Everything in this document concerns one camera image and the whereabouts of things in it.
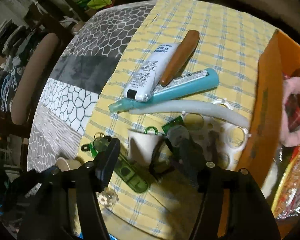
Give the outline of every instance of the screw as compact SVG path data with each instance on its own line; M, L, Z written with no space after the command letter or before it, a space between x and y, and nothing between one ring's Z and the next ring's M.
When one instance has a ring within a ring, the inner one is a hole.
M56 175L56 174L58 174L59 173L59 169L58 168L55 168L51 173L53 174L53 175Z
M247 169L241 169L240 172L243 174L243 175L248 175L249 172Z
M87 168L91 168L91 167L93 167L93 162L86 162L85 164L84 164L84 166L86 166Z
M214 168L214 166L216 166L213 162L207 162L206 165L208 168Z

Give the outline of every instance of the brown wooden handle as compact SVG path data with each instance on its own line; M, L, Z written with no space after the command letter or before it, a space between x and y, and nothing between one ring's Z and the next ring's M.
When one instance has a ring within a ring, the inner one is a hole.
M160 78L160 85L165 87L168 85L182 66L186 63L191 53L197 47L199 42L199 32L189 30L183 41L179 44L170 62L168 63L164 73Z

